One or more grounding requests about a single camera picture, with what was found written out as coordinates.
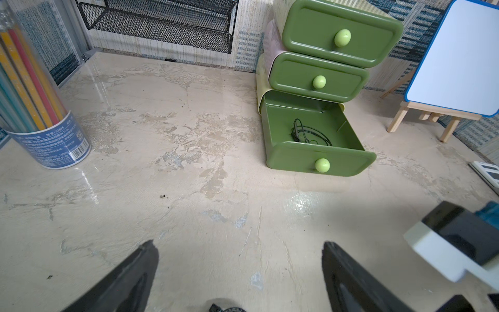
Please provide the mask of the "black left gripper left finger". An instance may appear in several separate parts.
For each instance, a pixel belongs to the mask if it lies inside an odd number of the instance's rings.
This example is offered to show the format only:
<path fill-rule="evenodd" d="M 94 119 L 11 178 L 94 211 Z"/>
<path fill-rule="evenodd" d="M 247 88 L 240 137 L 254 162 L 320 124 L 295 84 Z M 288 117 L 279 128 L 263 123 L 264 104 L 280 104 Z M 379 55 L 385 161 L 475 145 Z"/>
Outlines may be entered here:
<path fill-rule="evenodd" d="M 65 311 L 144 311 L 159 263 L 148 240 Z"/>

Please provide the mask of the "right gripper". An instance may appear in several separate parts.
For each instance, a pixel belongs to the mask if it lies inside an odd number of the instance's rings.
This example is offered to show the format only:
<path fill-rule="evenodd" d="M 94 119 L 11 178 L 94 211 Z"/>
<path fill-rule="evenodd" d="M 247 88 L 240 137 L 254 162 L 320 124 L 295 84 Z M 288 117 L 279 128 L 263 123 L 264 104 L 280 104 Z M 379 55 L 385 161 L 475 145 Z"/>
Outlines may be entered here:
<path fill-rule="evenodd" d="M 488 299 L 498 311 L 498 293 L 488 294 Z M 445 304 L 443 304 L 437 312 L 475 312 L 471 303 L 463 295 L 455 295 Z"/>

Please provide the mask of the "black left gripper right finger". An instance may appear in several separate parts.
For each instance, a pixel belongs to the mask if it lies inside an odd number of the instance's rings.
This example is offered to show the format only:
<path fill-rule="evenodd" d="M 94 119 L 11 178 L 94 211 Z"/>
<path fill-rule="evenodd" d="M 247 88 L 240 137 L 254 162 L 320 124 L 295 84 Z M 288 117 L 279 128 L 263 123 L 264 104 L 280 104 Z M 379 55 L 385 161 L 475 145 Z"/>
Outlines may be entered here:
<path fill-rule="evenodd" d="M 322 271 L 332 311 L 411 311 L 338 244 L 326 241 Z"/>

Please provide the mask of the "green drawer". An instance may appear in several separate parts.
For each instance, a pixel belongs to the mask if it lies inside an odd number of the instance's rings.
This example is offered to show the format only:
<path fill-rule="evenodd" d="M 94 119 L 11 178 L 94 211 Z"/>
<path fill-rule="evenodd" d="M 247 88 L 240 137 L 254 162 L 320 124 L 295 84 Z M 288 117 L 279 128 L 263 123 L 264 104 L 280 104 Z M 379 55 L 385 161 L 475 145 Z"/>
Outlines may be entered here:
<path fill-rule="evenodd" d="M 357 138 L 339 103 L 272 90 L 263 95 L 260 112 L 269 168 L 351 177 L 376 159 Z M 325 134 L 333 145 L 319 139 L 319 145 L 295 142 L 291 128 L 296 118 Z"/>
<path fill-rule="evenodd" d="M 369 80 L 369 72 L 364 68 L 284 52 L 274 59 L 268 80 L 278 91 L 346 103 L 360 93 Z"/>
<path fill-rule="evenodd" d="M 274 1 L 284 47 L 360 68 L 379 65 L 402 37 L 402 22 L 368 1 Z"/>

